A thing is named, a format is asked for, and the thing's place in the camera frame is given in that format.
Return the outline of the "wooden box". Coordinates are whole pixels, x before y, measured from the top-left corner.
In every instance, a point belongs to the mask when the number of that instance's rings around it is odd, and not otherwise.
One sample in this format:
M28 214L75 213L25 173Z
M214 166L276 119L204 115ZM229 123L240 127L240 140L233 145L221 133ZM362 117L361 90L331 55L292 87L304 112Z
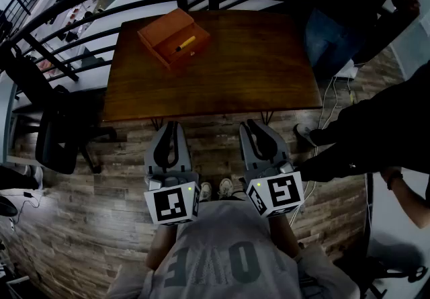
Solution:
M141 28L137 34L148 51L168 70L182 67L210 41L210 34L180 8ZM194 42L181 52L173 53L177 46L191 36L196 37Z

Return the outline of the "black wristwatch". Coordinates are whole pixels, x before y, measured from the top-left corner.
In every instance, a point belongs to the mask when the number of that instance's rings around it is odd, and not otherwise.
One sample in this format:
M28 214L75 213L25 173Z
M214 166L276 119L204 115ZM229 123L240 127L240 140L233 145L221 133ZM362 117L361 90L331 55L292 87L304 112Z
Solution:
M394 181L395 181L395 180L397 180L397 179L403 179L403 175L402 175L402 173L401 173L399 170L395 170L395 171L393 171L393 172L389 175L389 177L388 177L388 179L387 179L387 181L386 181L387 188L388 188L390 191L392 191L392 184L393 184L393 183L394 183Z

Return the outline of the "person's white shoe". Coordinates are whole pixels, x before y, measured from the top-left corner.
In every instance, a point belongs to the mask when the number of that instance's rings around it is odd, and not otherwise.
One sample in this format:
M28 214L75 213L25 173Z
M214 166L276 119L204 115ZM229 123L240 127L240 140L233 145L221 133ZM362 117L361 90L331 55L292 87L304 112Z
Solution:
M209 202L212 200L212 186L209 182L203 182L200 188L200 202Z
M224 178L218 186L218 198L220 200L230 198L233 194L234 186L229 178Z

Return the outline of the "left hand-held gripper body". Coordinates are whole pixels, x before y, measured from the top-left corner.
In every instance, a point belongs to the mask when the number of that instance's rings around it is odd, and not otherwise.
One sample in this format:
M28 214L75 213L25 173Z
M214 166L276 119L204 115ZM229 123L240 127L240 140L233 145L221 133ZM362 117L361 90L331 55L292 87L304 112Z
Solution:
M145 167L144 193L154 224L173 226L192 222L198 217L199 175L190 166Z

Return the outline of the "person's right white shoe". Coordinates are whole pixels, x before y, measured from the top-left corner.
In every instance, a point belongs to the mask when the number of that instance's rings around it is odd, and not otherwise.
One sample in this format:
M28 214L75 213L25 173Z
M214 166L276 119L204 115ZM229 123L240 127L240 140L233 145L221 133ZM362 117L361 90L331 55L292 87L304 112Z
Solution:
M229 178L224 178L218 186L218 198L220 200L230 198L233 194L234 186Z

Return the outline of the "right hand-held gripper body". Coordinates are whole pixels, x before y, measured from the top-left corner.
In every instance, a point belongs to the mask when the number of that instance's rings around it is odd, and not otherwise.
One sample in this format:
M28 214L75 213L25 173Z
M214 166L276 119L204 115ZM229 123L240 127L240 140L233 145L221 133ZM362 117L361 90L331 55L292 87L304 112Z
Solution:
M289 161L246 163L244 191L262 218L287 214L304 203L300 172Z

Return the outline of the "person's white printed shirt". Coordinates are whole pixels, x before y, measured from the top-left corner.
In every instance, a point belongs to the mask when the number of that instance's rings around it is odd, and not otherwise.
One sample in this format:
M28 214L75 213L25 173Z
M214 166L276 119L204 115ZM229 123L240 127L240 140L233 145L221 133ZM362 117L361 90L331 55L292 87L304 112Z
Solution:
M360 299L321 246L300 248L294 259L280 251L247 200L201 203L159 268L122 266L105 299Z

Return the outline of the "person's left forearm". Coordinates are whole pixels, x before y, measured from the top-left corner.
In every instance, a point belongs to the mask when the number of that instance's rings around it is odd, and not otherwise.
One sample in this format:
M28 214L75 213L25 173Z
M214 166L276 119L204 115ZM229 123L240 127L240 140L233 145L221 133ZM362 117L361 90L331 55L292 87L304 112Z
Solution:
M159 225L146 257L146 266L156 271L174 246L176 238L177 225Z

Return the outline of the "black chair base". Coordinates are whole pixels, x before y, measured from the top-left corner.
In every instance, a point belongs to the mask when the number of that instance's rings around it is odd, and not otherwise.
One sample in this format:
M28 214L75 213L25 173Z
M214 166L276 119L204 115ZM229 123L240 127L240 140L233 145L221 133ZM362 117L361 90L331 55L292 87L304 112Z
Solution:
M407 279L408 283L421 281L429 271L424 265L420 253L395 253L393 256L367 256L365 259L365 275L367 276L362 290L362 297L370 292L376 299L385 299L387 289L378 290L376 280Z

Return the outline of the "black office chair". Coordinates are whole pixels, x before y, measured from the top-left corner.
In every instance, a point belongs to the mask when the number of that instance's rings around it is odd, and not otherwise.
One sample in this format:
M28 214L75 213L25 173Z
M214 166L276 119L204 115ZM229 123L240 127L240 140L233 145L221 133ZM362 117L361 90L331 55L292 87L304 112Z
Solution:
M101 166L93 164L87 152L90 140L101 136L117 137L112 127L100 127L91 120L88 102L79 102L62 85L52 87L30 59L0 47L0 69L23 91L26 97L42 109L38 127L35 158L43 166L58 173L74 172L77 155L82 154L94 174Z

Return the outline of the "person's right forearm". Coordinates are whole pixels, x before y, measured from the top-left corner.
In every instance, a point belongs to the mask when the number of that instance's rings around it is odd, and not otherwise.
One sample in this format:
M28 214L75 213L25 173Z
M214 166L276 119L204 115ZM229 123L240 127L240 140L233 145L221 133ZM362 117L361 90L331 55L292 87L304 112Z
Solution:
M301 248L286 215L274 216L268 221L271 239L275 246L290 258L297 257Z

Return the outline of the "person's left white shoe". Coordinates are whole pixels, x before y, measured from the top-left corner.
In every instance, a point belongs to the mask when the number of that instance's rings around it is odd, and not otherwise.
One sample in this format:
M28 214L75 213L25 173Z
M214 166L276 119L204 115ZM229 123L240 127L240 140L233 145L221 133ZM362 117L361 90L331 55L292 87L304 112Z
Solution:
M200 188L200 202L209 202L212 200L212 186L209 182L203 182Z

